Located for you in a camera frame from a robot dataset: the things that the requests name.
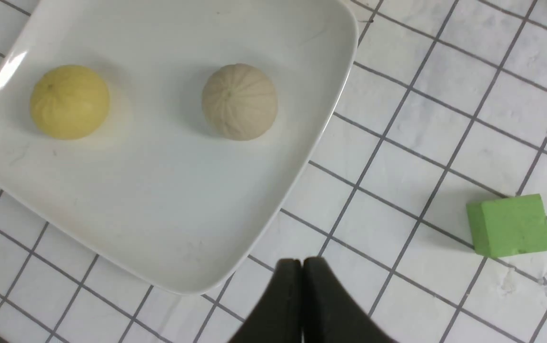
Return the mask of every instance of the white plate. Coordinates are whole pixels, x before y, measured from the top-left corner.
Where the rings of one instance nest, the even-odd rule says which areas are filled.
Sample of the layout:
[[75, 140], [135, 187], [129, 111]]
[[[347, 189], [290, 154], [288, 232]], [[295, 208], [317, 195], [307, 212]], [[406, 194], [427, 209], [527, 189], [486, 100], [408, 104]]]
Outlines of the white plate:
[[[358, 40], [340, 0], [41, 0], [0, 69], [0, 187], [105, 258], [174, 293], [204, 293], [249, 253], [308, 160]], [[248, 142], [210, 132], [201, 89], [247, 63], [279, 96]], [[49, 69], [93, 68], [110, 116], [79, 141], [32, 124]]]

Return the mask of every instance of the green foam block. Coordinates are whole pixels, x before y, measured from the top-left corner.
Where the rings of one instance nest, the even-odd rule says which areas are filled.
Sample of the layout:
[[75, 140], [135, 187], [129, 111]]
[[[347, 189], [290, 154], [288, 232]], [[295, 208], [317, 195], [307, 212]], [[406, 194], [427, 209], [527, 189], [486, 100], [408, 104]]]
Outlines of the green foam block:
[[539, 194], [466, 205], [474, 251], [491, 258], [547, 251], [547, 220]]

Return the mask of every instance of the yellow ball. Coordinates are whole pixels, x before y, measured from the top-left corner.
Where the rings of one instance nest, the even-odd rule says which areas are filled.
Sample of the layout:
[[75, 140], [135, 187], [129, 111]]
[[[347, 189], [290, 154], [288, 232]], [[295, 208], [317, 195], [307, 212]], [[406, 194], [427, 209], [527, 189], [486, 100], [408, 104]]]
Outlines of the yellow ball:
[[79, 139], [104, 122], [110, 109], [106, 82], [81, 65], [63, 65], [34, 86], [30, 115], [34, 124], [55, 139]]

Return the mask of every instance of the table surface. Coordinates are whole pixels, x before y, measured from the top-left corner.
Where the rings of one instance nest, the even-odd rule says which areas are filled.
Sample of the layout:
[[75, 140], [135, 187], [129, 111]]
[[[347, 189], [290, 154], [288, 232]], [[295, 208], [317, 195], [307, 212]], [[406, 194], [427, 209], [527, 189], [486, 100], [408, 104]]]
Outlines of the table surface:
[[[38, 0], [0, 0], [0, 63]], [[547, 343], [547, 252], [473, 252], [465, 204], [540, 193], [547, 212], [547, 0], [348, 2], [360, 45], [290, 198], [205, 295], [124, 272], [0, 190], [0, 335], [218, 343], [280, 258], [324, 256], [402, 343]]]

